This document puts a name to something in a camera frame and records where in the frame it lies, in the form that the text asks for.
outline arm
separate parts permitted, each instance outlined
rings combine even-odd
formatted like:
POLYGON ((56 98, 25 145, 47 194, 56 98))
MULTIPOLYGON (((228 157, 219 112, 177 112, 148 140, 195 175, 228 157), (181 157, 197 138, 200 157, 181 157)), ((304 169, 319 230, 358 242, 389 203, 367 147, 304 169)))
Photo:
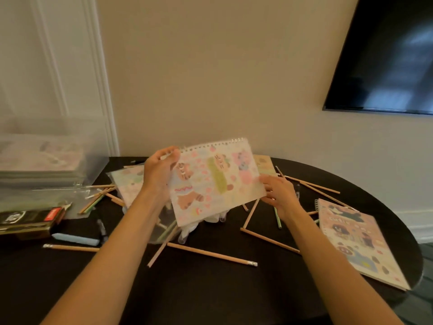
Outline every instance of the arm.
POLYGON ((179 150, 169 147, 148 158, 139 195, 110 239, 42 321, 43 325, 119 323, 150 234, 168 200, 170 170, 179 157, 179 150), (160 160, 169 152, 169 157, 160 160))
POLYGON ((303 210, 293 185, 286 179, 267 175, 260 180, 267 190, 262 200, 278 209, 289 228, 333 323, 403 325, 303 210))

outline dark floor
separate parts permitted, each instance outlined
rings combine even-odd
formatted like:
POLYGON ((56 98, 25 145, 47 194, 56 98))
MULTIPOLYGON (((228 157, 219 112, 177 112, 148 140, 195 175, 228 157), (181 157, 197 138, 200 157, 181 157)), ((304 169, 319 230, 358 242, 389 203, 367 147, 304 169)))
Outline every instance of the dark floor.
POLYGON ((433 325, 433 243, 419 246, 424 257, 423 278, 394 311, 407 325, 433 325))

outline television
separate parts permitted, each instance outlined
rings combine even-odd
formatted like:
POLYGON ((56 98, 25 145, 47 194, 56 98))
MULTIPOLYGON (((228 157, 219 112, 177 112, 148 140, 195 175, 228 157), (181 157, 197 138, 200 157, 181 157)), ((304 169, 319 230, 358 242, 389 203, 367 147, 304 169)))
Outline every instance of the television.
POLYGON ((359 0, 323 109, 433 115, 433 0, 359 0))

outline person's left hand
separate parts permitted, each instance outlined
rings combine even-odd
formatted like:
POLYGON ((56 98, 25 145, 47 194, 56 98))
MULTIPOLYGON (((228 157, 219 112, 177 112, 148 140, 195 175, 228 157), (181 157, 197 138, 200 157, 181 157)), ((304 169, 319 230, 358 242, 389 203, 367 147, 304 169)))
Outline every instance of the person's left hand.
POLYGON ((167 186, 168 181, 170 180, 170 173, 176 166, 180 157, 181 152, 176 146, 160 149, 150 156, 144 163, 142 191, 149 191, 155 194, 158 198, 161 198, 163 203, 166 203, 170 198, 167 186), (170 155, 161 160, 161 157, 166 154, 170 155))

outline table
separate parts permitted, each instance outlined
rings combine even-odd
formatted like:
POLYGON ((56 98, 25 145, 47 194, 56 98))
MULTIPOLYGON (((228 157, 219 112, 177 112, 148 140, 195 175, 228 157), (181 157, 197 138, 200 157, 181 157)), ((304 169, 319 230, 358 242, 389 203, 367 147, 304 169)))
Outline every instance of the table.
MULTIPOLYGON (((135 157, 112 157, 95 184, 109 183, 106 172, 129 165, 135 157)), ((385 205, 350 182, 298 162, 272 159, 284 174, 341 191, 337 197, 374 215, 401 270, 413 287, 423 261, 418 244, 403 222, 385 205)), ((300 187, 306 211, 322 197, 300 187)), ((108 198, 98 204, 108 233, 122 218, 120 206, 108 198)), ((240 232, 247 218, 232 209, 225 223, 202 222, 189 235, 188 246, 258 262, 249 267, 166 247, 152 268, 146 267, 159 246, 149 245, 138 269, 122 324, 282 324, 299 320, 329 323, 327 311, 301 256, 240 232)), ((295 242, 274 210, 259 202, 248 229, 284 244, 295 242)), ((53 239, 0 242, 1 323, 38 324, 93 257, 92 253, 42 249, 53 239)), ((391 306, 406 293, 370 278, 367 281, 391 306)))

